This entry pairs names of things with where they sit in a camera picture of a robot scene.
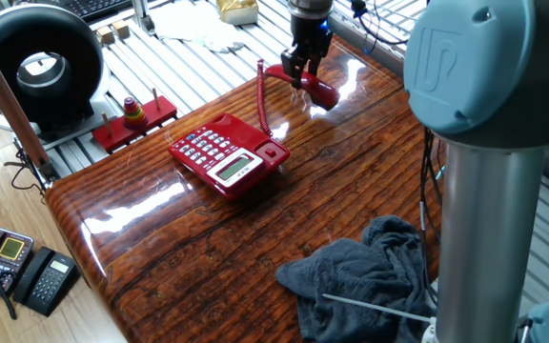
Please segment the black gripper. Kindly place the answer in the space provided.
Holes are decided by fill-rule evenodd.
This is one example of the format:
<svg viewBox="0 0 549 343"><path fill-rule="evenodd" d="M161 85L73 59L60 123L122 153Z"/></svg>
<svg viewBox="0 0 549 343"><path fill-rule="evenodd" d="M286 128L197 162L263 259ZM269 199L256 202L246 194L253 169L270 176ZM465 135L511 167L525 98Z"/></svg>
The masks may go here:
<svg viewBox="0 0 549 343"><path fill-rule="evenodd" d="M299 89L305 65L309 74L317 76L319 64L328 53L333 33L329 29L327 17L293 17L291 32L293 44L281 53L281 65L284 73L290 77L292 86Z"/></svg>

